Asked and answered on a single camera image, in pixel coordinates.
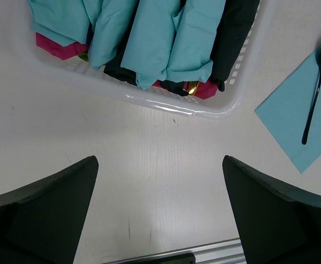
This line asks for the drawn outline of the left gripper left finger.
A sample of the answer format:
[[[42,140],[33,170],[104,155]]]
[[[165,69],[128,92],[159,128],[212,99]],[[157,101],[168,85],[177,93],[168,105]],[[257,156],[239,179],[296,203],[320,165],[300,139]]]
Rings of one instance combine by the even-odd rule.
[[[0,195],[0,263],[73,263],[98,167],[89,156]]]

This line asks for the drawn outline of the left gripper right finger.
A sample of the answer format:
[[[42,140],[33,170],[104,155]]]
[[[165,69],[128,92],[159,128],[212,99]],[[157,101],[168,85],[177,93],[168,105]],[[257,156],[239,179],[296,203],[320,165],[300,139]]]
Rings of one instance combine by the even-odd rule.
[[[225,156],[223,174],[247,263],[321,263],[321,196]]]

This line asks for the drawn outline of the teal paper napkin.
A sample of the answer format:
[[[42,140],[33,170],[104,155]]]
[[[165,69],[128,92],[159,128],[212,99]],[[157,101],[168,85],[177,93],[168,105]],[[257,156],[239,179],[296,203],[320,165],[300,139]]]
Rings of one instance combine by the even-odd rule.
[[[259,105],[255,113],[300,173],[321,155],[321,90],[307,143],[302,144],[318,85],[319,46]]]

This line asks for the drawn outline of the black spoon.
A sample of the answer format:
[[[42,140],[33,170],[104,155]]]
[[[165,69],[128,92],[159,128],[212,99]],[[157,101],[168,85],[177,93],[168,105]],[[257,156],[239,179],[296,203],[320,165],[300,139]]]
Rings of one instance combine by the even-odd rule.
[[[317,99],[318,99],[318,95],[319,95],[320,87],[321,87],[321,49],[319,50],[319,52],[316,55],[316,62],[317,62],[317,66],[318,66],[318,82],[317,82],[317,87],[316,87],[316,89],[314,91],[312,104],[311,104],[311,107],[310,107],[310,110],[309,110],[306,126],[305,126],[305,129],[304,129],[304,132],[303,132],[303,136],[302,136],[302,140],[301,140],[301,143],[303,145],[305,145],[307,143],[307,140],[308,140],[308,134],[309,134],[309,130],[310,130],[311,123],[312,123],[313,113],[314,113],[314,109],[316,107],[316,103],[317,103]]]

